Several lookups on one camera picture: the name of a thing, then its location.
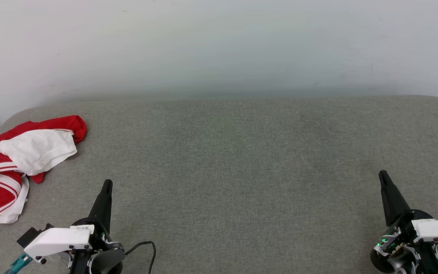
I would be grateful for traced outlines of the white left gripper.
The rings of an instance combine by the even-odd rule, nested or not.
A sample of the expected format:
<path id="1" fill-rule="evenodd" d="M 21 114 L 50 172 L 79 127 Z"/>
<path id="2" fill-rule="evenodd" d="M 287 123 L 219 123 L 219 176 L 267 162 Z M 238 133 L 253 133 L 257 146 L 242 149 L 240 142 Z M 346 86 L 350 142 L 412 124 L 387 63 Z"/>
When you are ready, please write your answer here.
<path id="1" fill-rule="evenodd" d="M 88 217 L 68 228 L 47 224 L 45 229 L 29 229 L 23 236 L 24 253 L 39 264 L 51 255 L 59 255 L 70 274 L 120 274 L 124 247 L 109 235 L 112 190 L 113 181 L 106 179 Z"/>

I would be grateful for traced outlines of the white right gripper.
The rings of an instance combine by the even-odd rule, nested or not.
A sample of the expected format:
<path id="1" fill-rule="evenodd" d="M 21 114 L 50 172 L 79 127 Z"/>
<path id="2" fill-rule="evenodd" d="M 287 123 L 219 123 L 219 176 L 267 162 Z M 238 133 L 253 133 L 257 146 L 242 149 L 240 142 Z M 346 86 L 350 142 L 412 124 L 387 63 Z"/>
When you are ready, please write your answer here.
<path id="1" fill-rule="evenodd" d="M 387 229 L 370 252 L 385 274 L 438 274 L 438 220 L 411 210 L 388 172 L 379 172 Z"/>

